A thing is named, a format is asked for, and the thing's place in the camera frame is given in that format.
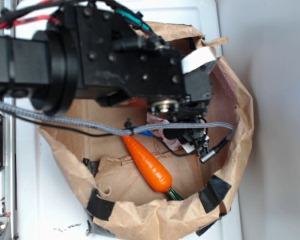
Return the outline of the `white-taped gripper finger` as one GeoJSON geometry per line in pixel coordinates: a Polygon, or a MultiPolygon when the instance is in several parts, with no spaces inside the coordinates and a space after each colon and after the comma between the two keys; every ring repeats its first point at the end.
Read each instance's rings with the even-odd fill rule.
{"type": "Polygon", "coordinates": [[[200,67],[205,67],[205,71],[210,74],[217,63],[213,51],[205,46],[196,49],[181,60],[182,73],[190,73],[200,67]]]}

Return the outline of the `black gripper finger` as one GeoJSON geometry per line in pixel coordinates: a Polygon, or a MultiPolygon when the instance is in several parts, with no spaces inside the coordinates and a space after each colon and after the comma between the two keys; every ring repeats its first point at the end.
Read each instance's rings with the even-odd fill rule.
{"type": "Polygon", "coordinates": [[[164,140],[170,141],[169,148],[181,146],[186,155],[206,155],[210,152],[207,128],[164,128],[164,140]]]}

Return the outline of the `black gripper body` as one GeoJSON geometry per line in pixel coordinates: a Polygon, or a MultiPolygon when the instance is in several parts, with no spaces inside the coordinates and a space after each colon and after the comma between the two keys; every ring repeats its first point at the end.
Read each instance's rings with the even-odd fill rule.
{"type": "Polygon", "coordinates": [[[75,98],[169,118],[206,114],[210,74],[204,66],[183,74],[185,55],[152,30],[139,35],[122,13],[90,5],[67,4],[63,24],[66,79],[75,98]]]}

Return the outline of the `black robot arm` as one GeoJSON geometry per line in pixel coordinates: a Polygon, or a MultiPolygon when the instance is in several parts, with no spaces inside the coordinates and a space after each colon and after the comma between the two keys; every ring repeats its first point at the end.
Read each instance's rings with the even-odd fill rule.
{"type": "Polygon", "coordinates": [[[63,115],[74,99],[102,107],[148,108],[183,127],[164,129],[168,139],[190,143],[199,156],[209,153],[200,123],[212,95],[212,66],[187,70],[179,50],[134,13],[108,0],[111,11],[94,1],[52,1],[20,10],[4,9],[0,29],[26,24],[25,15],[56,6],[44,17],[45,30],[31,40],[0,36],[0,98],[29,98],[48,116],[63,115]]]}

